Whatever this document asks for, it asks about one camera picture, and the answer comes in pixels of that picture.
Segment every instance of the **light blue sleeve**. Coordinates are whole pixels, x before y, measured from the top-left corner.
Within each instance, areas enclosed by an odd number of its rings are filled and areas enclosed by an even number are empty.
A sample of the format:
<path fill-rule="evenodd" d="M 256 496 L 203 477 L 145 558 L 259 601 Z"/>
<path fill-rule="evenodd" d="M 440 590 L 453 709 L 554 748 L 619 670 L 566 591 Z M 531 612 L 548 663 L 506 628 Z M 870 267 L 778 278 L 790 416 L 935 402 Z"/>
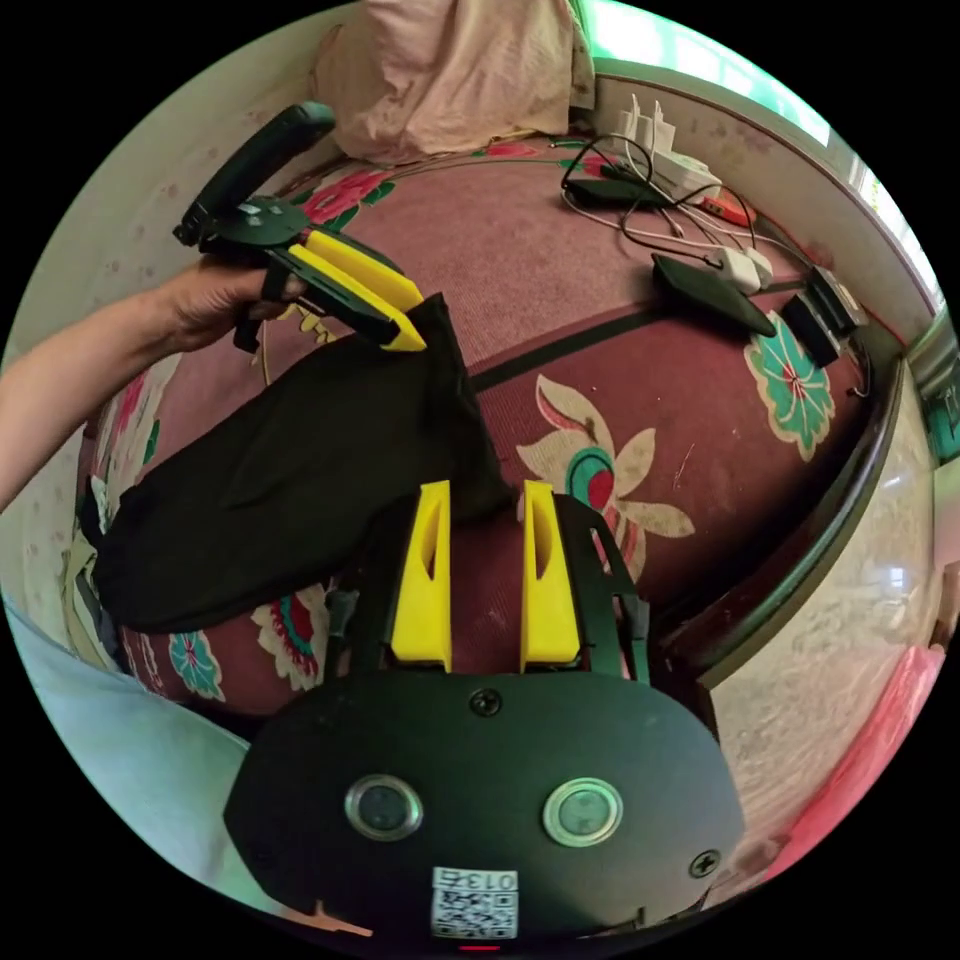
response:
<path fill-rule="evenodd" d="M 247 744 L 132 677 L 74 657 L 6 598 L 4 609 L 54 729 L 117 815 L 188 877 L 280 913 L 241 862 L 222 820 Z"/>

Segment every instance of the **floor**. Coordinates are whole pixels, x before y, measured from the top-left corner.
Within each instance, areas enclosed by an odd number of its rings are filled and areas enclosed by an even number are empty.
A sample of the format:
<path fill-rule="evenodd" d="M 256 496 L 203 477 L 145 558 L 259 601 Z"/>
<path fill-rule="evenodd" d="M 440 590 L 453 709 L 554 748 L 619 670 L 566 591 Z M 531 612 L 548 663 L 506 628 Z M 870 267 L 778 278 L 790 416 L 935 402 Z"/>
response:
<path fill-rule="evenodd" d="M 747 822 L 739 857 L 790 825 L 904 647 L 930 640 L 942 589 L 931 564 L 934 461 L 909 374 L 903 390 L 880 482 L 840 558 L 790 623 L 713 691 Z"/>

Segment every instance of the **human hand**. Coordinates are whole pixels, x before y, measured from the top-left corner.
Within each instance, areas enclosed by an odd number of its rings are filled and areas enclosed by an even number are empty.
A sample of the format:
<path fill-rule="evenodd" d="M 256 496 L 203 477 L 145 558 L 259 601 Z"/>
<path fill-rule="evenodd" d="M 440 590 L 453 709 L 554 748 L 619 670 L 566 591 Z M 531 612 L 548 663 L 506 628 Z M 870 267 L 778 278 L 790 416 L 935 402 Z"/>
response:
<path fill-rule="evenodd" d="M 215 343 L 229 333 L 250 309 L 258 320 L 270 320 L 302 296 L 306 286 L 291 276 L 284 302 L 260 299 L 266 270 L 248 270 L 204 257 L 152 291 L 158 306 L 161 335 L 171 353 L 187 353 Z"/>

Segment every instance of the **white plug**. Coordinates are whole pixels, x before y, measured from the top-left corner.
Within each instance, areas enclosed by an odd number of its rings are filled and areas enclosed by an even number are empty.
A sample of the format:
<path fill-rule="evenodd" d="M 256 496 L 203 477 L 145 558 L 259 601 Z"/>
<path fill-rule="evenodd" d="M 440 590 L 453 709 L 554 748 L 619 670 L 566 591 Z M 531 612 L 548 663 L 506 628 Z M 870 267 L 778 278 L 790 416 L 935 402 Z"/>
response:
<path fill-rule="evenodd" d="M 720 260 L 720 274 L 729 280 L 742 294 L 752 297 L 760 291 L 760 277 L 753 260 L 739 250 L 720 247 L 717 250 Z"/>
<path fill-rule="evenodd" d="M 760 278 L 760 289 L 766 290 L 767 287 L 773 283 L 773 266 L 759 250 L 754 250 L 753 247 L 747 248 L 747 256 L 753 261 L 753 265 L 757 268 L 757 276 Z"/>

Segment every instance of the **pink cloth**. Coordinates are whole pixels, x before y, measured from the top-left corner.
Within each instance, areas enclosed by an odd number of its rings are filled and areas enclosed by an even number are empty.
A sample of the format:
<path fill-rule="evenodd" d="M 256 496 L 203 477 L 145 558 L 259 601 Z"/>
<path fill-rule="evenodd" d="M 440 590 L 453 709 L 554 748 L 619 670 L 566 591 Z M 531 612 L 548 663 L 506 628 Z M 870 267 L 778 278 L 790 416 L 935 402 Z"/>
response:
<path fill-rule="evenodd" d="M 594 101 L 567 0 L 363 0 L 322 40 L 312 85 L 340 149 L 380 164 L 564 134 Z"/>
<path fill-rule="evenodd" d="M 793 866 L 864 798 L 900 749 L 943 664 L 937 648 L 909 647 L 857 739 L 789 831 L 764 879 Z"/>

